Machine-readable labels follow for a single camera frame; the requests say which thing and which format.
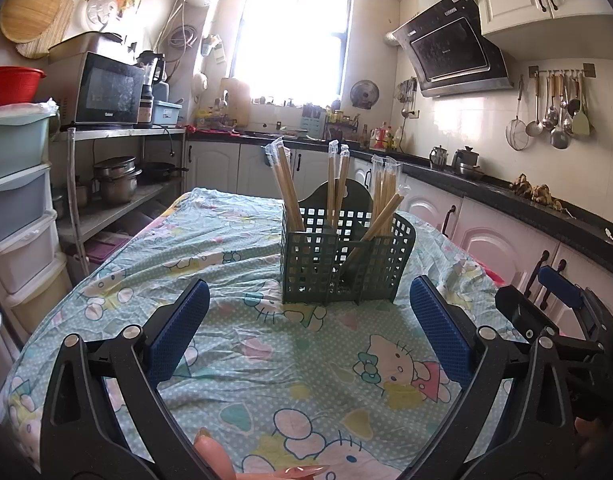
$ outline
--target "countertop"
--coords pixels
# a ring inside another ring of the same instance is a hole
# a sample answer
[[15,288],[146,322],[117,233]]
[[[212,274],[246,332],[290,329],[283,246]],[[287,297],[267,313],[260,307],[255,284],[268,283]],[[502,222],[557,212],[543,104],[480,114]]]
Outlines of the countertop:
[[[269,137],[254,132],[247,132],[239,136],[197,132],[187,136],[187,139],[259,146],[269,143]],[[296,150],[328,151],[327,143],[307,139],[284,137],[284,145]],[[370,161],[374,154],[385,155],[384,152],[351,150],[351,156],[367,161]],[[509,182],[494,177],[485,176],[480,182],[473,182],[453,174],[448,167],[445,171],[432,170],[429,160],[426,158],[405,153],[388,153],[387,155],[403,162],[403,171],[407,175],[456,196],[470,198],[517,218],[584,254],[590,260],[613,273],[613,241],[609,240],[605,234],[606,228],[609,228],[613,234],[611,222],[561,200],[563,206],[575,217],[571,218],[564,212],[558,213],[555,210],[516,196],[509,189]]]

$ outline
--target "window frame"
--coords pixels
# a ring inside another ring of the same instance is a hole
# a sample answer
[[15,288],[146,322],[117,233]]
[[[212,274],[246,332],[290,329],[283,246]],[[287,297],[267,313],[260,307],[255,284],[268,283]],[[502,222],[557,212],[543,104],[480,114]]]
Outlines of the window frame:
[[[229,77],[235,76],[235,67],[237,65],[237,53],[240,49],[240,40],[242,39],[242,28],[244,27],[244,14],[246,12],[246,4],[249,0],[244,0],[244,7],[242,8],[242,15],[240,16],[240,23],[237,27],[237,39],[235,40],[235,50],[233,53],[233,59],[231,61],[231,68],[229,69]],[[349,31],[351,29],[351,5],[353,0],[347,0],[347,26],[344,32],[330,32],[330,36],[339,38],[341,41],[340,48],[340,62],[338,70],[338,82],[337,82],[337,95],[341,99],[343,94],[344,83],[344,68],[347,57],[347,48],[349,46]]]

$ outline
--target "red basket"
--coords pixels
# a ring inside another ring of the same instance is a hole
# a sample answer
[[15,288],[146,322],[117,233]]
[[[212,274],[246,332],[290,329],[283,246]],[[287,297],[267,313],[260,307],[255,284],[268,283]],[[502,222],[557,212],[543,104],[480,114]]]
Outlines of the red basket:
[[37,68],[0,66],[0,106],[30,103],[43,77]]

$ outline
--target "window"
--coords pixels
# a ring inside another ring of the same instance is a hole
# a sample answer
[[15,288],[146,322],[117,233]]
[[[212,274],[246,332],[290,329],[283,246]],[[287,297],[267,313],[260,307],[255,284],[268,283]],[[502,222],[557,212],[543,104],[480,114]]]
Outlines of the window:
[[231,76],[253,97],[326,106],[342,92],[351,0],[246,0]]

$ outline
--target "blue gripper pad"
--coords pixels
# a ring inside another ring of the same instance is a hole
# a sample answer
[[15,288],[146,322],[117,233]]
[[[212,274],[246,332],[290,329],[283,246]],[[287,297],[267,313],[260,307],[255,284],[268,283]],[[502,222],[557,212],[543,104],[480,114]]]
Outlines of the blue gripper pad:
[[461,308],[444,301],[427,276],[413,280],[410,300],[447,377],[466,388],[473,377],[475,325]]
[[151,342],[146,358],[146,379],[154,388],[171,379],[208,312],[209,302],[208,285],[202,280],[190,284],[178,298],[173,314]]
[[566,306],[574,310],[583,306],[582,291],[566,278],[558,274],[552,267],[542,267],[538,272],[538,281]]

